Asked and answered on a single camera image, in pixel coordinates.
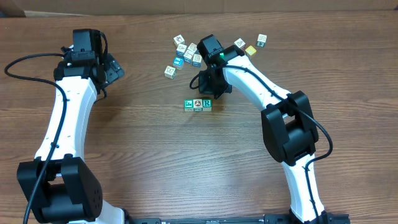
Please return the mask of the wooden block green R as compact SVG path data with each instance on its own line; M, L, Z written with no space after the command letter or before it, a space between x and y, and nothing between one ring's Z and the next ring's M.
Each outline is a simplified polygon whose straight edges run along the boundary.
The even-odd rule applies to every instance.
M202 99L202 107L203 107L203 111L211 111L212 110L212 100L211 99Z

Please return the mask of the wooden block soccer ball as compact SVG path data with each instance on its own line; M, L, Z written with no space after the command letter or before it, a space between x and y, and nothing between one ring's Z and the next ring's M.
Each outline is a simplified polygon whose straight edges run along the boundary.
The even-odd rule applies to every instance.
M193 109L195 111L202 111L203 110L203 100L202 99L194 99L193 100Z

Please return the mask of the wooden block green letter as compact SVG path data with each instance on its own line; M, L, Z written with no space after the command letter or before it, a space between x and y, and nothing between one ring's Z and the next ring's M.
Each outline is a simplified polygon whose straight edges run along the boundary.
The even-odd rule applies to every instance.
M184 111L194 111L193 100L184 101Z

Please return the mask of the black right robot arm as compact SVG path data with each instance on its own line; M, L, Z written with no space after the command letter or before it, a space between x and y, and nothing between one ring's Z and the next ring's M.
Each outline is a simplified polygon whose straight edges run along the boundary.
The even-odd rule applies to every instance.
M322 132L309 99L302 91L291 93L261 73L237 46L223 48L215 36L198 43L198 51L207 66L196 79L202 94L219 98L233 87L241 91L261 112L262 135L271 157L281 163L290 191L288 223L334 223L320 200L315 179L315 144Z

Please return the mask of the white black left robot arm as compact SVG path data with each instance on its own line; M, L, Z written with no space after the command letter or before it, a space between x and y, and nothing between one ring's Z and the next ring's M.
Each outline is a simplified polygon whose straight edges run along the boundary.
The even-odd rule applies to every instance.
M73 45L62 48L53 71L55 103L45 138L34 160L21 162L17 180L28 201L24 220L39 223L130 223L123 208L103 199L99 180L84 160L88 120L105 88L124 75L108 53L104 33L73 31Z

